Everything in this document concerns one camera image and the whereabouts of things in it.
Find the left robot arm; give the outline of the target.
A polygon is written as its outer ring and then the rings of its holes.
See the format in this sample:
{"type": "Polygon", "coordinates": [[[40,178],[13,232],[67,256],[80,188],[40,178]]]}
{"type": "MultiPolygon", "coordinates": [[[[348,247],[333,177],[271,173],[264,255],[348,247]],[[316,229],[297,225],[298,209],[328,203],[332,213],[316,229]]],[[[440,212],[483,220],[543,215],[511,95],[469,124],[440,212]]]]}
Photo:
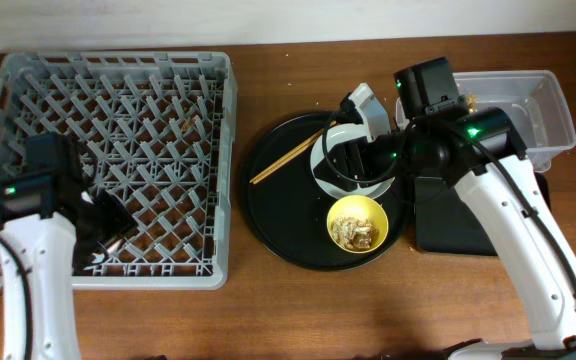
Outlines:
{"type": "Polygon", "coordinates": [[[89,193],[71,138],[36,135],[24,148],[21,173],[0,181],[3,356],[78,359],[73,270],[137,223],[116,196],[89,193]]]}

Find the pink cup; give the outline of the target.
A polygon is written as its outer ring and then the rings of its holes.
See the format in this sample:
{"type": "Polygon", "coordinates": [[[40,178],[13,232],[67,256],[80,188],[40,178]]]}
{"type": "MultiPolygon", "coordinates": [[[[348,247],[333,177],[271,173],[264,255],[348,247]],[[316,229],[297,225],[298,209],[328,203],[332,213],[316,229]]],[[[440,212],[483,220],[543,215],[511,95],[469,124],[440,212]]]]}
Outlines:
{"type": "Polygon", "coordinates": [[[124,246],[126,241],[125,236],[116,236],[102,245],[102,253],[107,257],[115,255],[124,246]]]}

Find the gold snack wrapper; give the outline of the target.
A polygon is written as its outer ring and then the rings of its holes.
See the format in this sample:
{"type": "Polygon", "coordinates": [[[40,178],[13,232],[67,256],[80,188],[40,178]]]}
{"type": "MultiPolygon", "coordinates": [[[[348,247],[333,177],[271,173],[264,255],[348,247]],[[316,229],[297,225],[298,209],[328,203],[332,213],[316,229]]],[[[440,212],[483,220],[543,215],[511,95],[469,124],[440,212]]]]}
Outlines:
{"type": "Polygon", "coordinates": [[[477,111],[476,100],[477,98],[474,95],[466,95],[465,96],[466,104],[468,106],[468,111],[470,113],[474,113],[477,111]]]}

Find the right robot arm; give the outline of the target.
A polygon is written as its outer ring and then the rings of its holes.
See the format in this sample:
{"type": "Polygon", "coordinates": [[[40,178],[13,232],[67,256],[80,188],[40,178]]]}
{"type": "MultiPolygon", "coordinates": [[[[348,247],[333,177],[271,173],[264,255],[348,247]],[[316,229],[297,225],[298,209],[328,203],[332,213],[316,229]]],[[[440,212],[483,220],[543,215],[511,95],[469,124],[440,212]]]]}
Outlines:
{"type": "Polygon", "coordinates": [[[526,145],[509,116],[473,111],[447,59],[394,76],[408,123],[392,131],[366,84],[325,121],[310,155],[319,186],[350,199],[425,171],[456,191],[491,241],[520,297],[530,337],[465,341],[439,359],[576,359],[576,257],[545,203],[526,145]]]}

